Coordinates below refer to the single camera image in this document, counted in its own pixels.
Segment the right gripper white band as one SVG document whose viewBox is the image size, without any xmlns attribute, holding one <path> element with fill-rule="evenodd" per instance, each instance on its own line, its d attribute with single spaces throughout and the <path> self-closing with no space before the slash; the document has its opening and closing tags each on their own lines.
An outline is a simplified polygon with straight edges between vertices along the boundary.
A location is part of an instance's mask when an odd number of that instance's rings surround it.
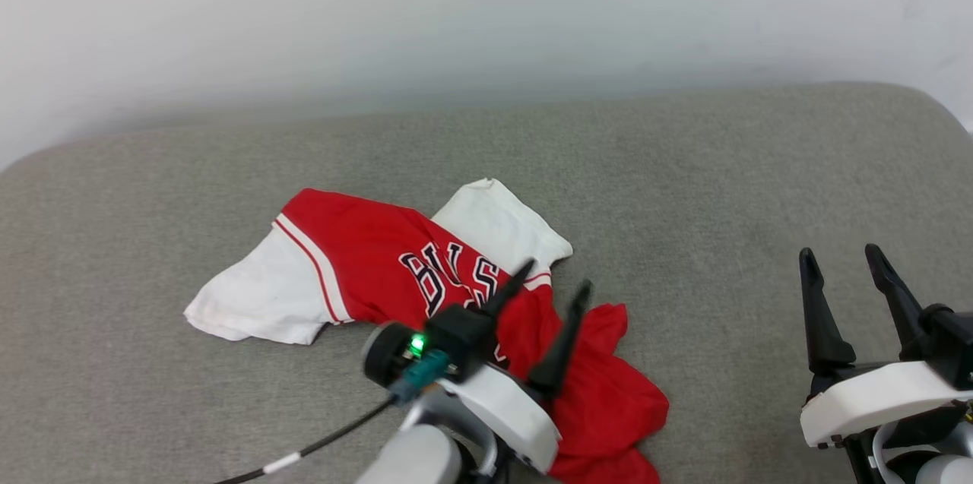
<svg viewBox="0 0 973 484">
<path fill-rule="evenodd" d="M 857 367 L 824 294 L 811 248 L 798 256 L 807 366 L 812 393 L 800 409 L 807 445 L 844 448 L 868 433 L 879 449 L 938 448 L 973 426 L 973 312 L 943 305 L 923 311 L 876 245 L 865 246 L 876 289 L 886 297 L 901 345 L 899 359 Z"/>
</svg>

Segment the red and white basketball jersey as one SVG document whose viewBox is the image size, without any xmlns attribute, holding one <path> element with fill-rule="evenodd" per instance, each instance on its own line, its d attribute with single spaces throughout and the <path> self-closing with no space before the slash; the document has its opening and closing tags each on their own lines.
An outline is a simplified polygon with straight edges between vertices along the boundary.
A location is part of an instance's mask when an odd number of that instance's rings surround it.
<svg viewBox="0 0 973 484">
<path fill-rule="evenodd" d="M 550 268 L 572 245 L 503 183 L 462 186 L 434 217 L 413 208 L 303 189 L 249 255 L 209 280 L 185 308 L 199 331 L 309 345 L 327 325 L 400 321 L 420 328 L 452 306 L 480 307 L 535 260 L 500 315 L 489 360 L 518 379 L 562 328 Z M 637 445 L 666 424 L 670 404 L 615 355 L 623 305 L 584 318 L 553 421 L 562 440 L 550 475 L 562 484 L 661 484 Z"/>
</svg>

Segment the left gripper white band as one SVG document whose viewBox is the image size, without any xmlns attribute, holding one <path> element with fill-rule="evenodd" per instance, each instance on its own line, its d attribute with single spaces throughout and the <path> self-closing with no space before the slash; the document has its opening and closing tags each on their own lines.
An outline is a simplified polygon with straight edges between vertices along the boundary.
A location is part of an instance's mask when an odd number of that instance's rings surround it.
<svg viewBox="0 0 973 484">
<path fill-rule="evenodd" d="M 580 284 L 562 328 L 522 381 L 488 363 L 484 350 L 535 263 L 526 259 L 483 309 L 446 308 L 423 331 L 390 321 L 372 332 L 365 376 L 407 415 L 367 473 L 504 474 L 514 462 L 549 473 L 562 438 L 550 412 L 594 287 L 590 280 Z"/>
</svg>

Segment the grey fabric sofa cushion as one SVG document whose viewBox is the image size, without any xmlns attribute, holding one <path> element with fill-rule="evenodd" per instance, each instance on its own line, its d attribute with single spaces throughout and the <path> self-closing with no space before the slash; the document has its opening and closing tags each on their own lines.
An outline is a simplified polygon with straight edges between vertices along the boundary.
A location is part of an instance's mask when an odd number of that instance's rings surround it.
<svg viewBox="0 0 973 484">
<path fill-rule="evenodd" d="M 930 96 L 825 84 L 466 112 L 171 128 L 0 173 L 0 484 L 212 484 L 383 398 L 372 328 L 226 342 L 183 310 L 302 188 L 434 214 L 493 177 L 623 303 L 619 356 L 668 397 L 663 484 L 854 484 L 806 446 L 798 253 L 861 362 L 899 346 L 864 246 L 922 304 L 973 308 L 973 138 Z"/>
</svg>

